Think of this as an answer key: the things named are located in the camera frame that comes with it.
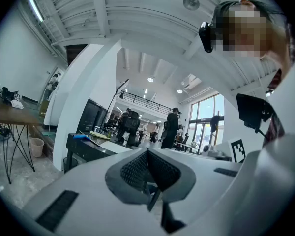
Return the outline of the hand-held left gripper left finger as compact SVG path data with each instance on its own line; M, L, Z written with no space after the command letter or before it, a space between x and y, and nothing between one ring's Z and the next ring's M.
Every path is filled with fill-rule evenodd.
M58 236L165 236L147 205L123 203L105 181L113 164L138 152L129 150L81 164L44 187L22 210L37 220L63 191L74 191L77 198L55 228Z

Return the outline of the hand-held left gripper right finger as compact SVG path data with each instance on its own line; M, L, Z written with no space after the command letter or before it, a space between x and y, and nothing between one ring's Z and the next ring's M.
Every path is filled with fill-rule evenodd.
M241 164L149 149L148 166L162 189L168 217L184 230L230 230L236 205L230 189Z

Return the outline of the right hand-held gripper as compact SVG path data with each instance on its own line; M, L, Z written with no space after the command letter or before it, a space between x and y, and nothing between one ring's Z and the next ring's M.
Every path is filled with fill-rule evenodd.
M242 139L234 138L218 145L204 146L202 156L240 163L245 159L246 154Z

